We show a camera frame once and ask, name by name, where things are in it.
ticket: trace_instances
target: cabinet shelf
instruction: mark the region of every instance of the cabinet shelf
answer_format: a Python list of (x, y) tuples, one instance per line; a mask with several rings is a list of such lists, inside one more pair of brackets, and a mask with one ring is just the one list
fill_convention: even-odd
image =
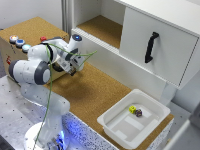
[(120, 48), (123, 26), (101, 15), (77, 26), (100, 40)]

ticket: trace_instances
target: door handle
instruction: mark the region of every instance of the door handle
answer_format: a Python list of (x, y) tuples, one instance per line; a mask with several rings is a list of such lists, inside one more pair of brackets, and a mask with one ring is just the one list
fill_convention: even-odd
[(147, 52), (145, 55), (145, 63), (149, 63), (150, 61), (153, 60), (153, 57), (151, 56), (154, 40), (159, 37), (159, 34), (156, 32), (153, 32), (152, 36), (149, 39), (148, 47), (147, 47)]

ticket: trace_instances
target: red object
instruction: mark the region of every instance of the red object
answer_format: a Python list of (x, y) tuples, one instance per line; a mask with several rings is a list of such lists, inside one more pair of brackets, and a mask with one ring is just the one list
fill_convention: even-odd
[(41, 38), (40, 38), (40, 41), (42, 42), (42, 41), (45, 41), (45, 40), (47, 40), (47, 38), (45, 37), (45, 36), (42, 36)]
[(8, 56), (8, 58), (6, 59), (6, 62), (10, 65), (11, 63), (10, 56)]

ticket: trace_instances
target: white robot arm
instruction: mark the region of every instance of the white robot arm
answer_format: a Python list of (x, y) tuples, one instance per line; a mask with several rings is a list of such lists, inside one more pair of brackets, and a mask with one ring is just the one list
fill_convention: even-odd
[[(47, 106), (49, 90), (42, 85), (46, 84), (51, 76), (48, 63), (54, 62), (57, 55), (59, 55), (58, 61), (62, 68), (74, 75), (76, 71), (80, 71), (83, 68), (84, 58), (78, 55), (80, 54), (81, 43), (82, 38), (79, 35), (72, 35), (69, 44), (56, 37), (31, 47), (28, 51), (27, 61), (12, 61), (9, 66), (9, 73), (21, 85), (21, 94), (33, 103)], [(66, 149), (64, 141), (59, 145), (57, 138), (63, 130), (62, 115), (68, 113), (69, 108), (70, 103), (65, 98), (54, 92), (51, 93), (49, 110), (35, 150)], [(32, 150), (34, 149), (38, 129), (33, 138), (30, 138), (28, 132), (25, 136), (25, 150)]]

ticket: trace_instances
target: white wall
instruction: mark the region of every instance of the white wall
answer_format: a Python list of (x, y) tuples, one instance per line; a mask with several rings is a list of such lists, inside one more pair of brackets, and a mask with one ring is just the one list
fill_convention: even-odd
[(62, 29), (61, 0), (0, 0), (0, 28), (36, 16)]
[(200, 102), (200, 71), (183, 89), (178, 90), (173, 102), (192, 112)]

